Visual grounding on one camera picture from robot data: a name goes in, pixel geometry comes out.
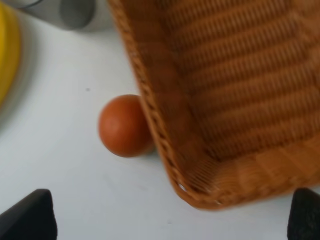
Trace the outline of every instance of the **brown egg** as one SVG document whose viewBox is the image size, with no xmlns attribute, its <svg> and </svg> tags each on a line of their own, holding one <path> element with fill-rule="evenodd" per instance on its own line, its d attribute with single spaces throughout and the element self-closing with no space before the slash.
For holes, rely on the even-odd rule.
<svg viewBox="0 0 320 240">
<path fill-rule="evenodd" d="M 101 112 L 98 128 L 103 144 L 115 155 L 131 158 L 154 148 L 137 95 L 123 95 L 110 101 Z"/>
</svg>

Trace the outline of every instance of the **white table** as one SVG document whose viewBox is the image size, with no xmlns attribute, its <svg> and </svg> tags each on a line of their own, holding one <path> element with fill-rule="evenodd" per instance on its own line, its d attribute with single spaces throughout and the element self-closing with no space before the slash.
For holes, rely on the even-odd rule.
<svg viewBox="0 0 320 240">
<path fill-rule="evenodd" d="M 24 59 L 0 112 L 0 213 L 47 188 L 59 240 L 287 239 L 291 195 L 200 211 L 174 193 L 155 154 L 104 148 L 100 110 L 137 92 L 114 29 L 69 32 L 20 17 Z"/>
</svg>

